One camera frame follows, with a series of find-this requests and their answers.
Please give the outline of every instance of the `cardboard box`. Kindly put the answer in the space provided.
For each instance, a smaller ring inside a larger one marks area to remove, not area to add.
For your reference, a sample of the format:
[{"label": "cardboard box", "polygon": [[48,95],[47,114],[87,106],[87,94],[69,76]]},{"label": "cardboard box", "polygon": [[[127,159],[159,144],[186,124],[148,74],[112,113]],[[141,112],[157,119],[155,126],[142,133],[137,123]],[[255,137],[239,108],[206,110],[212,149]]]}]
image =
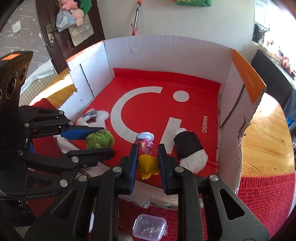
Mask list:
[{"label": "cardboard box", "polygon": [[[215,43],[174,36],[132,36],[99,42],[67,60],[77,92],[61,107],[75,120],[115,77],[114,69],[186,74],[220,84],[218,90],[217,175],[237,192],[242,171],[240,139],[262,98],[266,85],[236,51]],[[103,164],[86,169],[100,175]],[[137,182],[127,199],[175,207],[176,197]]]}]

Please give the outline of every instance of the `green yarn ball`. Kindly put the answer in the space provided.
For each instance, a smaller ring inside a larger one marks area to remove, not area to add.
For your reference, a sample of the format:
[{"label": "green yarn ball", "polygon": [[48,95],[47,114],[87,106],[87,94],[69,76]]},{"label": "green yarn ball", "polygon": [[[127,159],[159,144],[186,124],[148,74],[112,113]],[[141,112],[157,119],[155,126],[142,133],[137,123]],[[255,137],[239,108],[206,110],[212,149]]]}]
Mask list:
[{"label": "green yarn ball", "polygon": [[100,149],[113,147],[115,143],[114,137],[107,130],[99,130],[96,133],[91,133],[86,138],[87,149]]}]

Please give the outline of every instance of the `gray star-patterned wallpaper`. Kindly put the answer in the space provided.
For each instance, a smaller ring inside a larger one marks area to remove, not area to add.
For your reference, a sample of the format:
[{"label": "gray star-patterned wallpaper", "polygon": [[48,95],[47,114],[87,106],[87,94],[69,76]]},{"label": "gray star-patterned wallpaper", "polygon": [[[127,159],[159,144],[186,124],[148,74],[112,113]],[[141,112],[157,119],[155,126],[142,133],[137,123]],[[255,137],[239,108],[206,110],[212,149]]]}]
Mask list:
[{"label": "gray star-patterned wallpaper", "polygon": [[[21,29],[13,33],[12,25],[18,21],[20,21]],[[25,0],[14,11],[0,33],[0,56],[20,50],[34,51],[27,76],[50,59],[39,27],[35,0]]]}]

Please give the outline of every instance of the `brown door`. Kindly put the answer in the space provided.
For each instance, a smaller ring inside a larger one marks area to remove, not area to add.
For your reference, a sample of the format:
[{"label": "brown door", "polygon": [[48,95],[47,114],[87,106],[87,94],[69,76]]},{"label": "brown door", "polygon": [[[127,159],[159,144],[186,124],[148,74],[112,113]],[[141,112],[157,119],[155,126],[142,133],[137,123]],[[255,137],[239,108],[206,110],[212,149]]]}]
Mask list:
[{"label": "brown door", "polygon": [[55,23],[59,6],[55,0],[36,0],[37,15],[46,42],[46,48],[51,55],[52,63],[58,74],[67,68],[66,59],[101,40],[105,40],[97,1],[91,0],[91,3],[92,8],[89,11],[89,19],[94,34],[75,47],[68,29],[60,33],[56,31],[53,32],[55,45],[51,46],[47,36],[46,26],[50,24],[52,29],[56,28]]}]

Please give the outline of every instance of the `yellow toy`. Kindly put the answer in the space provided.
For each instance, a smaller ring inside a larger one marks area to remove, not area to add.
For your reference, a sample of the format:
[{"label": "yellow toy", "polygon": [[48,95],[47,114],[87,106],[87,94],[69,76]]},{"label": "yellow toy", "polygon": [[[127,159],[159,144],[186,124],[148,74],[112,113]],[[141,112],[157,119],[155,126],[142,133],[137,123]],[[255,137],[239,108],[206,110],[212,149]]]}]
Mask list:
[{"label": "yellow toy", "polygon": [[159,173],[158,160],[151,155],[140,155],[138,158],[138,167],[142,180],[148,179],[151,174],[158,175]]}]

